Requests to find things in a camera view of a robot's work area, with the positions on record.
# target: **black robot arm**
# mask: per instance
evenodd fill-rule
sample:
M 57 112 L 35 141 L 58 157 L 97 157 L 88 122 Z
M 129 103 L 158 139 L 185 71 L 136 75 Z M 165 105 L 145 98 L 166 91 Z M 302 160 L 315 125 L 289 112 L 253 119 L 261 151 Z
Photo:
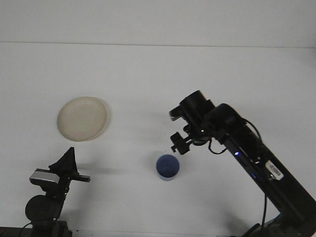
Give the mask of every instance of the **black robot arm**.
M 196 91 L 170 111 L 172 120 L 183 118 L 188 137 L 171 136 L 176 149 L 184 154 L 190 144 L 203 145 L 215 138 L 236 158 L 251 179 L 267 195 L 280 215 L 264 225 L 265 237 L 311 237 L 316 231 L 316 202 L 275 155 L 262 143 L 232 107 L 215 107 Z M 259 237 L 260 225 L 245 237 Z

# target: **sticker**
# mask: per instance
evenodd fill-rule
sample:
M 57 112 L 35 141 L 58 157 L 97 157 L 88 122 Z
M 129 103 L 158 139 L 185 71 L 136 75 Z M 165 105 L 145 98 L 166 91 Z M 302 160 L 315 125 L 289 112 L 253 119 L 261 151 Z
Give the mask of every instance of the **sticker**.
M 266 168 L 270 171 L 271 174 L 275 176 L 277 180 L 281 180 L 284 177 L 282 172 L 270 160 L 267 161 Z

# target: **paper plate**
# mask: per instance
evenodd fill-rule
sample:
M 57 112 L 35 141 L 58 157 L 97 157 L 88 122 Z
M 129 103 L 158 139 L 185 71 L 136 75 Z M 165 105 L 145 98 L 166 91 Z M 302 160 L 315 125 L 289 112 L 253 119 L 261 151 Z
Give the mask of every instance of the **paper plate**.
M 78 97 L 68 102 L 59 112 L 57 127 L 72 141 L 87 141 L 98 136 L 105 127 L 107 110 L 96 97 Z

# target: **white table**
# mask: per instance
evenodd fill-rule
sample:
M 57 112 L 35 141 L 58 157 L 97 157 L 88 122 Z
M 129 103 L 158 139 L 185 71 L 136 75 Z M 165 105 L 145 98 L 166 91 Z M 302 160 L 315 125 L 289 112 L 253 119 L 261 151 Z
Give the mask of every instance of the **white table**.
M 27 223 L 27 201 L 43 194 L 29 176 L 74 146 L 91 182 L 71 183 L 61 215 L 70 229 L 241 235 L 260 222 L 263 194 L 230 154 L 192 147 L 175 154 L 176 179 L 157 177 L 157 158 L 185 125 L 168 112 L 198 89 L 230 104 L 315 198 L 315 75 L 313 49 L 0 43 L 0 223 Z M 82 143 L 56 126 L 79 96 L 103 99 L 111 115 Z M 276 215 L 270 205 L 267 220 Z

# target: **wire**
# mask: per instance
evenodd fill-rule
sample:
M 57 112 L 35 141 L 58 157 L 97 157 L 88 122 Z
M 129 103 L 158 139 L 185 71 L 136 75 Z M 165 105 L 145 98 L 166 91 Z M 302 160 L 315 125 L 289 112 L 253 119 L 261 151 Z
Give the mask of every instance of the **wire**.
M 259 139 L 260 139 L 260 144 L 258 143 L 258 150 L 260 149 L 262 142 L 262 138 L 260 135 L 260 132 L 258 131 L 258 129 L 256 128 L 255 125 L 253 125 L 250 121 L 244 119 L 248 124 L 250 124 L 253 129 L 256 131 Z M 265 225 L 265 221 L 266 221 L 266 214 L 267 214 L 267 204 L 268 204 L 268 199 L 267 199 L 267 195 L 265 194 L 265 204 L 264 204 L 264 208 L 263 208 L 263 216 L 262 216 L 262 223 L 261 223 L 261 229 L 260 229 L 260 237 L 263 237 L 263 230 L 264 230 L 264 225 Z
M 212 150 L 211 144 L 212 144 L 212 138 L 209 140 L 208 149 L 209 149 L 213 154 L 220 155 L 220 154 L 224 153 L 224 152 L 227 150 L 227 148 L 225 148 L 225 149 L 222 150 L 221 152 L 215 152 L 215 151 Z
M 261 223 L 260 237 L 263 237 L 263 229 L 264 229 L 266 214 L 267 214 L 267 204 L 268 204 L 268 199 L 267 199 L 267 195 L 265 194 L 265 205 L 263 208 L 263 217 L 262 217 L 262 223 Z
M 21 237 L 22 231 L 25 229 L 25 227 L 27 227 L 28 225 L 31 225 L 31 224 L 32 224 L 32 222 L 30 222 L 30 223 L 26 224 L 25 226 L 23 226 L 22 229 L 20 230 L 20 233 L 19 233 L 18 237 Z
M 260 132 L 258 131 L 258 129 L 256 128 L 256 126 L 253 125 L 252 122 L 246 120 L 245 118 L 244 118 L 244 120 L 245 120 L 248 124 L 250 124 L 250 125 L 253 127 L 253 129 L 256 131 L 256 133 L 257 133 L 257 135 L 258 135 L 258 137 L 259 137 L 259 139 L 260 139 L 260 141 L 261 141 L 261 143 L 262 143 L 262 138 L 261 138 Z

